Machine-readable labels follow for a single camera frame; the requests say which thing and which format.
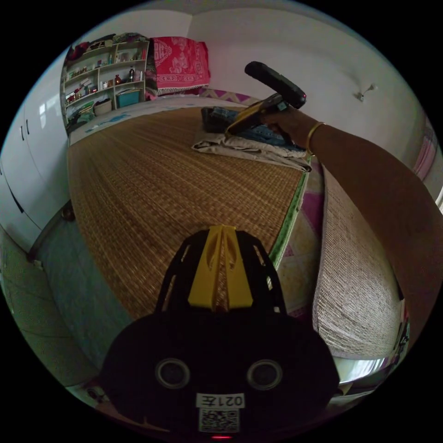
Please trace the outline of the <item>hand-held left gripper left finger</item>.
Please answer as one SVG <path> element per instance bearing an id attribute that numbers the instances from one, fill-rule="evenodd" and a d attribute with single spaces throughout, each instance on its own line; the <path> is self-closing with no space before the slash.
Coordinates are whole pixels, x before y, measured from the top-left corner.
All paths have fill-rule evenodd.
<path id="1" fill-rule="evenodd" d="M 209 228 L 188 296 L 188 303 L 192 307 L 216 307 L 222 232 L 222 225 L 211 226 Z"/>

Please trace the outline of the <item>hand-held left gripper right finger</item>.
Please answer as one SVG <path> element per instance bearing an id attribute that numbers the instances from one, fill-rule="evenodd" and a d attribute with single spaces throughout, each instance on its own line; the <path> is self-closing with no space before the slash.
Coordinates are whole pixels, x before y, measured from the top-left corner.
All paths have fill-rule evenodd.
<path id="1" fill-rule="evenodd" d="M 216 228 L 220 233 L 220 254 L 224 263 L 223 276 L 217 288 L 216 307 L 250 308 L 252 294 L 237 237 L 238 231 L 227 225 L 217 225 Z"/>

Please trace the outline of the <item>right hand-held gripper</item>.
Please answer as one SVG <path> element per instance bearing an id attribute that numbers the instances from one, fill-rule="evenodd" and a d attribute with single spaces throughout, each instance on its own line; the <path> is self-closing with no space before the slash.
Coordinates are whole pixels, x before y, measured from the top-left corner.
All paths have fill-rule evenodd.
<path id="1" fill-rule="evenodd" d="M 225 135 L 237 135 L 260 126 L 263 116 L 283 112 L 290 107 L 299 108 L 299 94 L 297 92 L 285 95 L 273 94 L 239 112 L 233 123 L 225 130 Z"/>

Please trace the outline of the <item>person's right hand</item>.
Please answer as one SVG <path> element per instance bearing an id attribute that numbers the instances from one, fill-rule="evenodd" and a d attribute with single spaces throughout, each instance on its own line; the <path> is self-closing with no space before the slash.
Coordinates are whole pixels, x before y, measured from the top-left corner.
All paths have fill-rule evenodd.
<path id="1" fill-rule="evenodd" d="M 274 114 L 263 114 L 261 122 L 278 133 L 286 133 L 302 149 L 307 146 L 308 135 L 318 123 L 313 117 L 293 108 Z"/>

